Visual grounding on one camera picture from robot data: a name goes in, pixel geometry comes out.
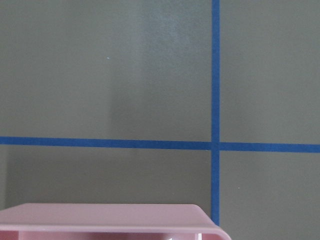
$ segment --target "pink tray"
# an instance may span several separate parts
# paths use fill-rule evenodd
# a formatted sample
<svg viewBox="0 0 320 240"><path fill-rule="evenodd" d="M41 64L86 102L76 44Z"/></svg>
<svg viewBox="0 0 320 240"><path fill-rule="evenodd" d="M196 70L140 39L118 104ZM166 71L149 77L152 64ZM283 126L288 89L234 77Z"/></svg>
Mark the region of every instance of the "pink tray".
<svg viewBox="0 0 320 240"><path fill-rule="evenodd" d="M26 203L0 211L0 240L231 240L192 204Z"/></svg>

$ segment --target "pink box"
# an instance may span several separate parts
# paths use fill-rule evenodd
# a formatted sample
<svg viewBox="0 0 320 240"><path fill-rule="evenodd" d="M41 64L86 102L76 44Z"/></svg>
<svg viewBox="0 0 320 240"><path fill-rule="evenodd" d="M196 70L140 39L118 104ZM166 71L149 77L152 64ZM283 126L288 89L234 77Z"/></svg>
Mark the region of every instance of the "pink box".
<svg viewBox="0 0 320 240"><path fill-rule="evenodd" d="M231 240L193 204L26 203L0 211L0 240Z"/></svg>

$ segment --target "gray surface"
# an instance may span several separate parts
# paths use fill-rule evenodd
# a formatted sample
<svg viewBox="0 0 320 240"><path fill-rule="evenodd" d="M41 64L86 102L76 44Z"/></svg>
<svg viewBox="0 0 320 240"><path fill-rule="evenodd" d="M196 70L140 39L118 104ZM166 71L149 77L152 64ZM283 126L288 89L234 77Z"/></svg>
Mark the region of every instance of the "gray surface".
<svg viewBox="0 0 320 240"><path fill-rule="evenodd" d="M233 239L319 239L318 154L221 152L220 167L220 224Z"/></svg>
<svg viewBox="0 0 320 240"><path fill-rule="evenodd" d="M0 2L0 136L209 141L211 1Z"/></svg>
<svg viewBox="0 0 320 240"><path fill-rule="evenodd" d="M221 141L320 144L320 1L221 1Z"/></svg>
<svg viewBox="0 0 320 240"><path fill-rule="evenodd" d="M183 203L210 214L210 151L2 146L5 207Z"/></svg>

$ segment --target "blue tape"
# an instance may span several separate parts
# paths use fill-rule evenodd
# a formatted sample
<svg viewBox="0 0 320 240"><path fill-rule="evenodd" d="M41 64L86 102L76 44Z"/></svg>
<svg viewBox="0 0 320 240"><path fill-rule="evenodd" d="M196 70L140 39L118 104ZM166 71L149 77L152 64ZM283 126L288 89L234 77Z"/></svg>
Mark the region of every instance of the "blue tape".
<svg viewBox="0 0 320 240"><path fill-rule="evenodd" d="M221 151L320 153L319 144L221 142Z"/></svg>
<svg viewBox="0 0 320 240"><path fill-rule="evenodd" d="M157 141L157 140L115 140L90 138L49 138L0 136L0 145L31 145L60 147L95 147L128 149L180 149L210 150L206 141Z"/></svg>
<svg viewBox="0 0 320 240"><path fill-rule="evenodd" d="M212 0L211 219L219 225L220 179L220 1Z"/></svg>

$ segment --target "pink plastic bin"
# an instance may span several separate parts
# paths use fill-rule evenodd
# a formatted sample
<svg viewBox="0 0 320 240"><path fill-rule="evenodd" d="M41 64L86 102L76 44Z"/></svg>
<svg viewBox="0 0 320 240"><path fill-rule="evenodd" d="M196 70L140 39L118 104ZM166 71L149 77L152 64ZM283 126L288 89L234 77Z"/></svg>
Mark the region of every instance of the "pink plastic bin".
<svg viewBox="0 0 320 240"><path fill-rule="evenodd" d="M0 240L231 240L192 204L26 203L0 211Z"/></svg>

